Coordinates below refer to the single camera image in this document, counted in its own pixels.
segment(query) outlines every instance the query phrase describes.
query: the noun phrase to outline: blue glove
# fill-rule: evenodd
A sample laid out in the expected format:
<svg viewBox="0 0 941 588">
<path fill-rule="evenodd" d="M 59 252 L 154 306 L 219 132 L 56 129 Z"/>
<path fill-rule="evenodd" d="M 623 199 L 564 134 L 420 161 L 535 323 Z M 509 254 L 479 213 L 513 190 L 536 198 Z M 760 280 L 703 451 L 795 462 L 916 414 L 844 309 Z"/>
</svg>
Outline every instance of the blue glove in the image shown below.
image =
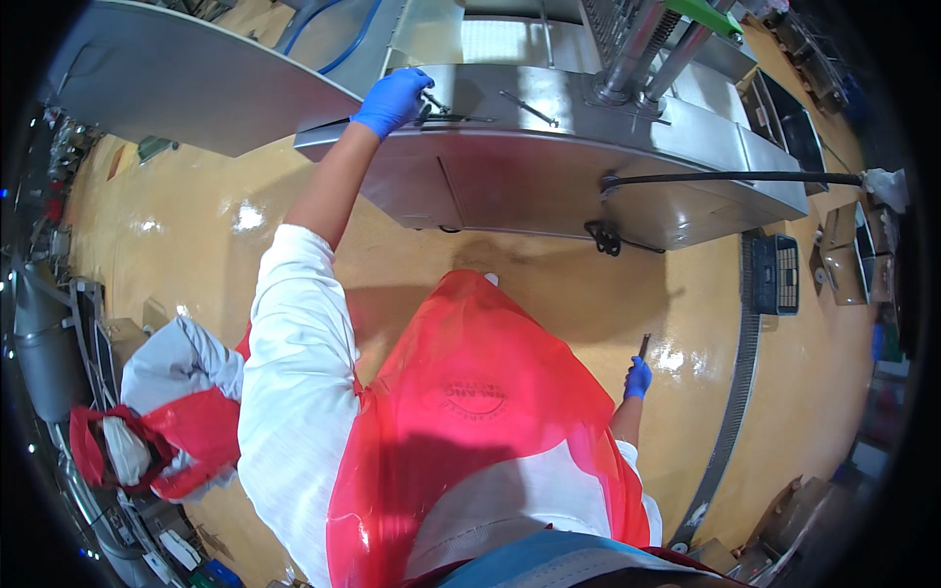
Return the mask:
<svg viewBox="0 0 941 588">
<path fill-rule="evenodd" d="M 366 125 L 384 141 L 389 133 L 418 116 L 419 93 L 427 87 L 435 87 L 435 80 L 422 70 L 396 70 L 373 85 L 350 120 Z"/>
<path fill-rule="evenodd" d="M 637 396 L 644 398 L 646 390 L 650 388 L 650 381 L 653 379 L 653 373 L 646 361 L 634 356 L 631 358 L 634 365 L 628 370 L 628 377 L 624 381 L 624 398 L 628 396 Z"/>
</svg>

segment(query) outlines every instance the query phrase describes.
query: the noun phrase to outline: red plastic apron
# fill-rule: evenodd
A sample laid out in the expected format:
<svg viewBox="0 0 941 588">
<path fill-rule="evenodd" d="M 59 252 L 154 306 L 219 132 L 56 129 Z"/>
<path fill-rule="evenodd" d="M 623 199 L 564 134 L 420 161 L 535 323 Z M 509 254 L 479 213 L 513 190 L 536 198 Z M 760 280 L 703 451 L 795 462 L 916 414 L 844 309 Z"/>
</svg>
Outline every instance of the red plastic apron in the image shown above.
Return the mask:
<svg viewBox="0 0 941 588">
<path fill-rule="evenodd" d="M 563 440 L 598 477 L 612 538 L 648 545 L 640 480 L 608 428 L 614 402 L 565 343 L 476 272 L 441 279 L 359 397 L 328 508 L 333 585 L 401 580 L 449 488 Z"/>
<path fill-rule="evenodd" d="M 245 337 L 235 351 L 248 359 L 248 324 Z M 241 456 L 238 448 L 238 416 L 241 406 L 226 398 L 218 387 L 195 392 L 162 405 L 140 421 L 176 450 L 192 455 L 197 463 L 166 478 L 151 482 L 161 499 L 180 500 L 209 482 L 223 468 L 234 468 Z"/>
</svg>

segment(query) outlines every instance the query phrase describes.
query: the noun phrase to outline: person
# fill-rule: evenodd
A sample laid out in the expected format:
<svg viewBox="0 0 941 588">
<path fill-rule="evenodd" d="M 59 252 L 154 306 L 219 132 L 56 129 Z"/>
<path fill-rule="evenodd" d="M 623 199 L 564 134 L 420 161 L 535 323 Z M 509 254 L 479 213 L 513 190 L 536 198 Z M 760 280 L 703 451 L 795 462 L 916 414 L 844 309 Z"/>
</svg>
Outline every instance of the person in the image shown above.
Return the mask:
<svg viewBox="0 0 941 588">
<path fill-rule="evenodd" d="M 69 437 L 89 485 L 146 491 L 174 503 L 227 486 L 239 459 L 238 416 L 248 334 L 228 349 L 177 316 L 124 365 L 120 404 L 72 410 Z"/>
<path fill-rule="evenodd" d="M 445 275 L 357 380 L 333 252 L 380 144 L 433 85 L 419 69 L 374 85 L 262 257 L 238 425 L 256 513 L 316 586 L 725 581 L 638 549 L 662 539 L 635 465 L 650 368 L 633 358 L 614 411 L 492 276 Z"/>
</svg>

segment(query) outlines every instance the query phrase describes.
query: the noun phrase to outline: printed logo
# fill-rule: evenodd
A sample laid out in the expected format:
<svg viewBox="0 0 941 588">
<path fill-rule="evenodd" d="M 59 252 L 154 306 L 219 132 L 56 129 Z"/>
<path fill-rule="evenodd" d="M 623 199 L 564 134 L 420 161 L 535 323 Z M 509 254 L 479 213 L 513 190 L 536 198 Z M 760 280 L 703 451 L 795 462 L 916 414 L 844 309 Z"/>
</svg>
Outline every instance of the printed logo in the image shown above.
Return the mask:
<svg viewBox="0 0 941 588">
<path fill-rule="evenodd" d="M 506 412 L 507 396 L 496 384 L 462 378 L 440 389 L 443 408 L 465 421 L 493 421 Z"/>
</svg>

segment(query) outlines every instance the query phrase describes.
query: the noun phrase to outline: factory floor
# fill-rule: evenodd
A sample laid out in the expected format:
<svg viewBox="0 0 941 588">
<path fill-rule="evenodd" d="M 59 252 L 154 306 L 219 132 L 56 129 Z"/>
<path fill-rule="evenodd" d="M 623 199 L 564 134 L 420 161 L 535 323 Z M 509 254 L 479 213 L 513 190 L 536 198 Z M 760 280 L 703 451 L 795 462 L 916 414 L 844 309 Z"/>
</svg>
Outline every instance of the factory floor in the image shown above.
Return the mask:
<svg viewBox="0 0 941 588">
<path fill-rule="evenodd" d="M 291 10 L 243 0 L 218 24 L 254 30 L 271 46 Z M 843 117 L 813 108 L 767 31 L 745 27 L 759 66 L 810 107 L 839 158 L 862 169 Z M 224 343 L 241 338 L 259 259 L 315 165 L 292 137 L 231 159 L 183 145 L 139 165 L 136 145 L 108 136 L 79 172 L 66 221 L 76 275 L 105 285 L 106 313 L 159 326 L 191 315 Z M 825 153 L 827 168 L 843 165 Z M 805 261 L 827 211 L 859 193 L 834 186 L 812 197 L 810 216 L 770 229 L 797 238 Z M 492 271 L 500 286 L 567 342 L 611 396 L 645 332 L 654 380 L 644 409 L 638 466 L 660 505 L 663 536 L 681 522 L 710 459 L 726 408 L 739 330 L 739 237 L 658 256 L 625 247 L 614 259 L 590 242 L 484 232 L 403 229 L 359 199 L 337 251 L 368 383 L 422 299 L 448 270 Z M 768 502 L 796 476 L 828 478 L 860 420 L 871 370 L 874 309 L 837 307 L 802 266 L 797 316 L 767 321 L 741 436 L 697 540 L 746 541 Z M 315 443 L 316 437 L 298 439 Z M 299 575 L 236 482 L 186 507 L 210 553 L 249 588 Z"/>
</svg>

